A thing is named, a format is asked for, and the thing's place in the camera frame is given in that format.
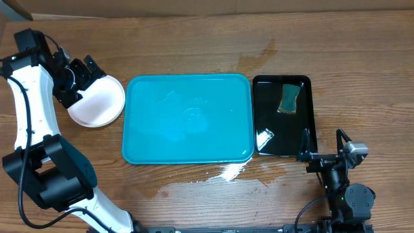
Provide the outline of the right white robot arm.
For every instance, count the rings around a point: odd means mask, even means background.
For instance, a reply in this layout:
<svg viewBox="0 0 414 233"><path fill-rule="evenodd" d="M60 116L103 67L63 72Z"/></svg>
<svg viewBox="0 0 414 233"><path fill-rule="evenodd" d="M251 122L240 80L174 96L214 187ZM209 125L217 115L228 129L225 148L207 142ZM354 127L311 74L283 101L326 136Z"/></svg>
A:
<svg viewBox="0 0 414 233"><path fill-rule="evenodd" d="M313 153L309 130L303 130L296 160L307 163L306 171L316 174L325 195L301 209L293 224L295 232L373 231L373 227L365 222L371 219L376 194L363 184L351 184L348 178L349 170L356 168L368 156L368 147L363 142L351 140L341 128L336 130L336 142L336 154ZM330 215L319 217L312 225L300 225L303 213L323 200L327 201Z"/></svg>

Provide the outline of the white plate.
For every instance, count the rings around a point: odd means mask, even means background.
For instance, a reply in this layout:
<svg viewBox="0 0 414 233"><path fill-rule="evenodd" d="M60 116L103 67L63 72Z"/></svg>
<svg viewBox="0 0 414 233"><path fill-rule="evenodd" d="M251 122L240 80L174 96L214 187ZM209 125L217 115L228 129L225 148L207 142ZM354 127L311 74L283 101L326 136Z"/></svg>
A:
<svg viewBox="0 0 414 233"><path fill-rule="evenodd" d="M81 126L98 128L115 121L125 106L122 84L112 76L97 79L85 91L82 99L70 106L69 116Z"/></svg>

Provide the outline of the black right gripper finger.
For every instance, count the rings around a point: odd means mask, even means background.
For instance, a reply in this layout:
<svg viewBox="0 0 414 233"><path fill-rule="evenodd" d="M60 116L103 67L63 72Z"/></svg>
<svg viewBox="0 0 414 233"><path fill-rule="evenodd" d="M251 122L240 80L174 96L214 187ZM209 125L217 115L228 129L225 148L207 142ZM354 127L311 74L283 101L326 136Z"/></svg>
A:
<svg viewBox="0 0 414 233"><path fill-rule="evenodd" d="M310 144L310 131L305 128L302 134L302 142L300 146L299 155L310 155L311 153L311 144Z"/></svg>
<svg viewBox="0 0 414 233"><path fill-rule="evenodd" d="M347 136L347 134L344 132L342 128L338 128L336 130L336 145L337 145L338 154L348 153L348 151L345 149L343 142L347 143L350 141L351 141L350 137Z"/></svg>

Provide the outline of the teal plastic tray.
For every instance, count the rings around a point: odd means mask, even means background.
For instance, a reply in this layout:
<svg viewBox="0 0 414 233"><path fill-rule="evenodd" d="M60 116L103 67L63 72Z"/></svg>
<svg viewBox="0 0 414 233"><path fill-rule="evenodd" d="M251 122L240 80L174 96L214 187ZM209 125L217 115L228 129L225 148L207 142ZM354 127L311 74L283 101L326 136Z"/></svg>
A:
<svg viewBox="0 0 414 233"><path fill-rule="evenodd" d="M253 153L250 82L242 74L142 75L128 83L128 163L238 163Z"/></svg>

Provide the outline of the black water tray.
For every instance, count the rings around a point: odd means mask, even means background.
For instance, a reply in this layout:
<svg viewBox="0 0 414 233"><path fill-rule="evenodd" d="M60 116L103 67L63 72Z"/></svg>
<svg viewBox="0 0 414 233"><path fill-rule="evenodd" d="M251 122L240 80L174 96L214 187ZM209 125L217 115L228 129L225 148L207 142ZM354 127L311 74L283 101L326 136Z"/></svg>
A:
<svg viewBox="0 0 414 233"><path fill-rule="evenodd" d="M284 84L301 87L296 113L278 112ZM255 150L261 155L295 157L302 134L310 131L310 152L318 151L311 80L305 75L257 75L253 79Z"/></svg>

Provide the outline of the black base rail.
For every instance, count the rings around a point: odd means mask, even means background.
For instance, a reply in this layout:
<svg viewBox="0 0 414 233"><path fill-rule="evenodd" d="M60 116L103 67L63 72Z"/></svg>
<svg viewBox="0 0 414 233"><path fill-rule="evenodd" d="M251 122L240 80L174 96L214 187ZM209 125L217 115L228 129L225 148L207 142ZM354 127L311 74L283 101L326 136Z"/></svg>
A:
<svg viewBox="0 0 414 233"><path fill-rule="evenodd" d="M174 228L174 227L138 227L134 230L138 233L374 233L372 225L328 225L304 224L298 225L297 229L293 224L286 224L282 227L247 227L247 228Z"/></svg>

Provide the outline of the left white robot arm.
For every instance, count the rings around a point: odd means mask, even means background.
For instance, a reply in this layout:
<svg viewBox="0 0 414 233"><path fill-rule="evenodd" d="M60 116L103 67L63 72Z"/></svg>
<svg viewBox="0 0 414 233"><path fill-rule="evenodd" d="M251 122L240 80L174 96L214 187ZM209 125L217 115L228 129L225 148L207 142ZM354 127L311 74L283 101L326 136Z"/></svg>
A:
<svg viewBox="0 0 414 233"><path fill-rule="evenodd" d="M3 157L3 168L18 185L23 222L43 229L73 214L97 232L139 232L133 216L99 189L87 157L63 138L54 111L53 98L70 109L83 91L108 80L106 73L90 56L69 61L63 49L25 48L1 62L17 117L15 151Z"/></svg>

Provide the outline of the green yellow sponge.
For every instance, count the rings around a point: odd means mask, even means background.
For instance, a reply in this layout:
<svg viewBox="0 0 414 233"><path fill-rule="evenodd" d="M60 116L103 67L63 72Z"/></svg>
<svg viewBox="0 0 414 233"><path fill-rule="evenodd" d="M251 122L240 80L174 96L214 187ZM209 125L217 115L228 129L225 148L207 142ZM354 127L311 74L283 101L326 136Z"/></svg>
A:
<svg viewBox="0 0 414 233"><path fill-rule="evenodd" d="M296 113L297 97L301 87L297 85L284 84L282 89L281 101L279 103L278 112L286 114Z"/></svg>

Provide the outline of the cardboard backdrop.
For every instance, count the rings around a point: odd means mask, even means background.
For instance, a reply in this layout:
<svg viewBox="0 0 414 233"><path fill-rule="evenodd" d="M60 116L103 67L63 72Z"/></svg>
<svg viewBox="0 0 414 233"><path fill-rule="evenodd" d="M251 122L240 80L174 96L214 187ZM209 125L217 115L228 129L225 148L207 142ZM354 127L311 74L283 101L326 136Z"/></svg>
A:
<svg viewBox="0 0 414 233"><path fill-rule="evenodd" d="M286 12L412 10L413 0L17 0L23 14L80 17L207 16Z"/></svg>

